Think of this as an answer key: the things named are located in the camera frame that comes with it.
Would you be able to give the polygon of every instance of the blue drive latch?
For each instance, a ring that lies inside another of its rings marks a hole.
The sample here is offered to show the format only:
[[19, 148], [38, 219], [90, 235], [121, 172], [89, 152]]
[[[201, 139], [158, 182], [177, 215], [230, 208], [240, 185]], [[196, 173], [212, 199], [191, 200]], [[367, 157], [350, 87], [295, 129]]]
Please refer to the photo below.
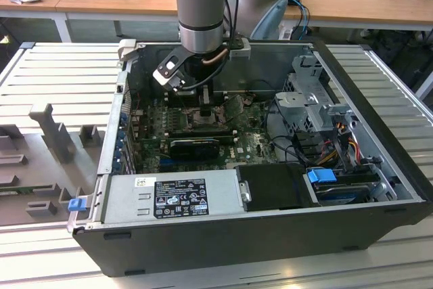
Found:
[[337, 178], [331, 169], [313, 169], [306, 175], [311, 183], [337, 182]]
[[72, 211], [86, 211], [87, 200], [85, 198], [77, 198], [69, 200], [68, 210]]

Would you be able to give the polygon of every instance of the power supply label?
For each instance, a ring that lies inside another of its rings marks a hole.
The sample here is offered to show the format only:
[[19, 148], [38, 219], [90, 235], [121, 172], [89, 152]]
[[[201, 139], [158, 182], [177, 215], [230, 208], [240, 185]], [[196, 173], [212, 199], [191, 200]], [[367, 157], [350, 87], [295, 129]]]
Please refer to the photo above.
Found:
[[155, 182], [154, 198], [158, 219], [209, 215], [204, 179]]

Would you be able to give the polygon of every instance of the green circuit board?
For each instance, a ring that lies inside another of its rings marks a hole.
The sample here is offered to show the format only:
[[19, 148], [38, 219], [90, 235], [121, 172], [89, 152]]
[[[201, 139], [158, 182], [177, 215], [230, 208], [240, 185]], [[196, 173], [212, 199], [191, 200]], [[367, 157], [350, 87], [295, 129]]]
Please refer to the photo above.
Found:
[[[253, 102], [246, 95], [232, 95], [212, 108], [212, 115], [217, 119], [212, 124], [196, 120], [197, 114], [198, 108], [171, 108], [167, 102], [157, 100], [144, 107], [139, 119], [137, 146], [141, 159], [137, 170], [140, 173], [207, 171], [233, 169], [238, 164], [277, 162], [262, 128], [265, 115], [262, 103]], [[187, 162], [173, 160], [170, 142], [199, 139], [195, 132], [214, 133], [210, 138], [220, 143], [218, 157]]]

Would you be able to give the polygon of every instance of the motherboard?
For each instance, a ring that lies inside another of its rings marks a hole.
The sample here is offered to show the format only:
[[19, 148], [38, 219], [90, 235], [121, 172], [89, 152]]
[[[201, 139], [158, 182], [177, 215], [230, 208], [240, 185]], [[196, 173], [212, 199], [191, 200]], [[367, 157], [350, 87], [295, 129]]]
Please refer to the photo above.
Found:
[[153, 99], [133, 112], [140, 173], [233, 169], [240, 164], [277, 162], [265, 137], [265, 102], [245, 94], [226, 95], [201, 116], [178, 98]]

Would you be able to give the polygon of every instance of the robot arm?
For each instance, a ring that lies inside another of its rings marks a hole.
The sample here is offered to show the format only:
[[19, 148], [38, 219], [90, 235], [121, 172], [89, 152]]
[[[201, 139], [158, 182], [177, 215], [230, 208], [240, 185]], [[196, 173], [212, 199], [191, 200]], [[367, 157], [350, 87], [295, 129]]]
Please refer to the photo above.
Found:
[[[229, 2], [234, 9], [237, 1]], [[286, 0], [239, 0], [238, 31], [253, 39], [266, 39], [270, 30], [277, 30], [286, 5]], [[209, 83], [227, 61], [228, 51], [222, 47], [225, 0], [177, 0], [177, 8], [182, 46], [158, 65], [153, 76], [168, 90], [193, 90]], [[234, 21], [235, 10], [231, 15]], [[186, 87], [181, 66], [198, 83]]]

